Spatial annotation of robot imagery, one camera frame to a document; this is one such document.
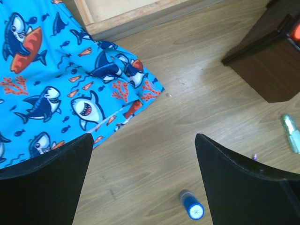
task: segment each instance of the shark print fabric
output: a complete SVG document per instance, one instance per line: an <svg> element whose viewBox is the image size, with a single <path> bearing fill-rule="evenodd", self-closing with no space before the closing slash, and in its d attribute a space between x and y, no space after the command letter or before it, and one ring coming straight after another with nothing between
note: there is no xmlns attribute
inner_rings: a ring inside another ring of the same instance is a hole
<svg viewBox="0 0 300 225"><path fill-rule="evenodd" d="M62 2L3 0L0 11L0 169L84 133L97 147L164 90L134 54L93 40Z"/></svg>

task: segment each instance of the green glass bottle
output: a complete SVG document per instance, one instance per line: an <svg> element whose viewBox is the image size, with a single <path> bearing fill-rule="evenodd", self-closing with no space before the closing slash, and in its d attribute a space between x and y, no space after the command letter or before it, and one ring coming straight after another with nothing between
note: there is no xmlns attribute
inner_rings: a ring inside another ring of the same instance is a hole
<svg viewBox="0 0 300 225"><path fill-rule="evenodd" d="M281 117L281 122L293 152L300 154L300 131L294 118L285 114Z"/></svg>

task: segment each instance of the wooden floor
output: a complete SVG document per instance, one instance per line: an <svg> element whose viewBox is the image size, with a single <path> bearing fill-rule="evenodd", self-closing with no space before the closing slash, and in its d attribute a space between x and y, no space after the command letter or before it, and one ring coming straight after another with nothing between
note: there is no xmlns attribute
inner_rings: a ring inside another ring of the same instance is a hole
<svg viewBox="0 0 300 225"><path fill-rule="evenodd" d="M292 153L279 120L290 113L300 124L300 95L268 104L220 63L267 2L226 0L117 41L140 57L166 91L93 151L74 225L196 224L178 201L182 189L192 190L206 209L197 224L212 224L194 146L197 133L300 173L300 155Z"/></svg>

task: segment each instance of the dark wooden cabinet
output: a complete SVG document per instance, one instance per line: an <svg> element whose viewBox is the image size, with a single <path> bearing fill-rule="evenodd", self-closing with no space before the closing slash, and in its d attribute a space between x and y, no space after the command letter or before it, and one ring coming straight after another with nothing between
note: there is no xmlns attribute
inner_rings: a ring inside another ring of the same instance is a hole
<svg viewBox="0 0 300 225"><path fill-rule="evenodd" d="M294 32L299 24L300 0L271 1L223 64L268 102L290 100L300 92L300 44Z"/></svg>

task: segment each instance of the surfboard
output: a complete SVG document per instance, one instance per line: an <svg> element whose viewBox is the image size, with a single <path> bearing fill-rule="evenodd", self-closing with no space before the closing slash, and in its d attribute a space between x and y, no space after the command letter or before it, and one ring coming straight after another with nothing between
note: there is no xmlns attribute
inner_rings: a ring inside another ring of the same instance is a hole
<svg viewBox="0 0 300 225"><path fill-rule="evenodd" d="M24 56L17 53L13 59L10 70L19 74L35 59L42 44L42 29L38 27L28 34L24 40L23 46L30 52L30 55Z"/></svg>

